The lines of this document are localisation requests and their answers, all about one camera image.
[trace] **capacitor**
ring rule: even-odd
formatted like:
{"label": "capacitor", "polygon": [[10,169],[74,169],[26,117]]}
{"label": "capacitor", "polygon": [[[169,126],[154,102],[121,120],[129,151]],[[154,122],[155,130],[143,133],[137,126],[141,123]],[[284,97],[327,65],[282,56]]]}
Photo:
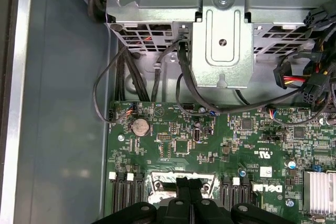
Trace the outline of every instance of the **capacitor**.
{"label": "capacitor", "polygon": [[285,166],[288,167],[289,169],[295,169],[296,168],[296,163],[295,161],[288,159],[285,161]]}
{"label": "capacitor", "polygon": [[146,136],[150,131],[150,124],[144,118],[138,118],[132,123],[132,131],[136,136]]}
{"label": "capacitor", "polygon": [[294,201],[291,200],[291,199],[287,199],[286,200],[286,206],[287,207],[293,207],[295,204],[294,204]]}
{"label": "capacitor", "polygon": [[240,175],[240,177],[245,177],[246,176],[246,170],[244,168],[239,168],[238,169],[238,174]]}

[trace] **white label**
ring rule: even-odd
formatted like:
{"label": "white label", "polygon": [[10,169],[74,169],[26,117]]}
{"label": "white label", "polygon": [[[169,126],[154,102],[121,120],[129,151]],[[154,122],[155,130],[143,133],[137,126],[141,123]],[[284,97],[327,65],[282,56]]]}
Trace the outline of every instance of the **white label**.
{"label": "white label", "polygon": [[272,167],[271,166],[261,166],[260,167],[260,177],[261,178],[272,178]]}
{"label": "white label", "polygon": [[134,174],[133,173],[127,173],[127,181],[133,181],[134,180]]}
{"label": "white label", "polygon": [[117,174],[115,172],[109,172],[109,179],[115,180],[117,178]]}
{"label": "white label", "polygon": [[254,184],[253,191],[270,191],[282,193],[282,186]]}
{"label": "white label", "polygon": [[232,185],[239,186],[240,185],[240,178],[238,178],[238,177],[232,178]]}

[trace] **metal bracket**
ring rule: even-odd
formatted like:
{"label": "metal bracket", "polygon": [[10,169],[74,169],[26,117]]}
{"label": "metal bracket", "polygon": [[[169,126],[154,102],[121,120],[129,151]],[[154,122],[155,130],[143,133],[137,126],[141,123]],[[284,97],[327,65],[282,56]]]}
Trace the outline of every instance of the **metal bracket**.
{"label": "metal bracket", "polygon": [[247,87],[253,24],[245,20],[245,0],[203,0],[202,21],[193,25],[192,71],[199,87]]}

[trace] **black slot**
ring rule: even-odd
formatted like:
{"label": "black slot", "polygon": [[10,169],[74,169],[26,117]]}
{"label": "black slot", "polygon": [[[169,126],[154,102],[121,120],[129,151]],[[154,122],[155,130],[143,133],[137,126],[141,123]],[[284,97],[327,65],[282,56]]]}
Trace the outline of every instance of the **black slot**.
{"label": "black slot", "polygon": [[221,187],[220,187],[220,198],[223,202],[224,208],[228,211],[231,210],[232,205],[232,199],[231,199],[231,189],[232,189],[232,183],[228,177],[225,177],[222,181]]}

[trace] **metal side panel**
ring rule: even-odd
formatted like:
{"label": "metal side panel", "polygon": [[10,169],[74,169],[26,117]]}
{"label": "metal side panel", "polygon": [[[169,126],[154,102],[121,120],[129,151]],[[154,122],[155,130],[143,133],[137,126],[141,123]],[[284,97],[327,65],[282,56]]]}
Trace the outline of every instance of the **metal side panel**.
{"label": "metal side panel", "polygon": [[[92,87],[107,65],[109,38],[83,0],[19,0],[1,223],[102,216],[107,129]],[[106,87],[113,90],[107,80],[98,90],[102,111]]]}

